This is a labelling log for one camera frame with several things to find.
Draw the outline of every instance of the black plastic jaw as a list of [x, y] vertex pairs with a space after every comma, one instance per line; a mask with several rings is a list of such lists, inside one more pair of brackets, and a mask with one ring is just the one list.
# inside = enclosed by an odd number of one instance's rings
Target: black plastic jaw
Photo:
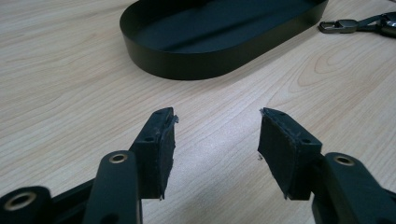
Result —
[[129, 148], [136, 155], [139, 195], [142, 199], [164, 199], [175, 150], [172, 107], [154, 112]]
[[262, 110], [259, 152], [285, 194], [292, 200], [308, 200], [312, 178], [309, 169], [322, 159], [322, 144], [289, 115], [270, 108]]

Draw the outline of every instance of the black metal tray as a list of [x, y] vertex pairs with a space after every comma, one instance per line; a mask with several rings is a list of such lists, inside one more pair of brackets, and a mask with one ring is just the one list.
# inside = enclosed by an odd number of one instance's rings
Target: black metal tray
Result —
[[120, 18], [132, 60], [158, 77], [218, 77], [321, 18], [328, 0], [140, 0]]

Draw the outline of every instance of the light wood grain surface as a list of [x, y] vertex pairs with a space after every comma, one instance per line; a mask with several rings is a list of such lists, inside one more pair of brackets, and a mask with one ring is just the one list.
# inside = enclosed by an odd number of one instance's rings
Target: light wood grain surface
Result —
[[[225, 76], [174, 81], [129, 58], [119, 20], [132, 2], [1, 1], [0, 195], [42, 185], [55, 196], [93, 178], [168, 106], [175, 163], [165, 200], [144, 201], [145, 223], [314, 223], [311, 202], [285, 201], [259, 161], [264, 106], [396, 191], [395, 39], [312, 27]], [[323, 20], [390, 11], [389, 0], [330, 0]]]

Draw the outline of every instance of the keychain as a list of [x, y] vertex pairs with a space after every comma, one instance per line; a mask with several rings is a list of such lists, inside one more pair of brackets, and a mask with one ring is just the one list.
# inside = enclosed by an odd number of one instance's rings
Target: keychain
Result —
[[373, 16], [362, 21], [323, 21], [318, 26], [323, 34], [351, 34], [357, 31], [375, 32], [396, 37], [396, 12]]

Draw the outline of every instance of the metal ring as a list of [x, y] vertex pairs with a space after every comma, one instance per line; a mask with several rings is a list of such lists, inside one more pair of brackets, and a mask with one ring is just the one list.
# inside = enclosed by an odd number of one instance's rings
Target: metal ring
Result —
[[334, 157], [334, 160], [342, 165], [346, 166], [354, 166], [355, 162], [351, 160], [350, 158], [344, 157], [344, 156], [336, 156]]
[[128, 159], [128, 155], [119, 153], [110, 157], [109, 160], [111, 163], [121, 163], [123, 161], [126, 161], [127, 159]]
[[4, 205], [4, 209], [11, 212], [19, 210], [32, 203], [36, 197], [37, 195], [32, 191], [22, 192], [8, 200]]

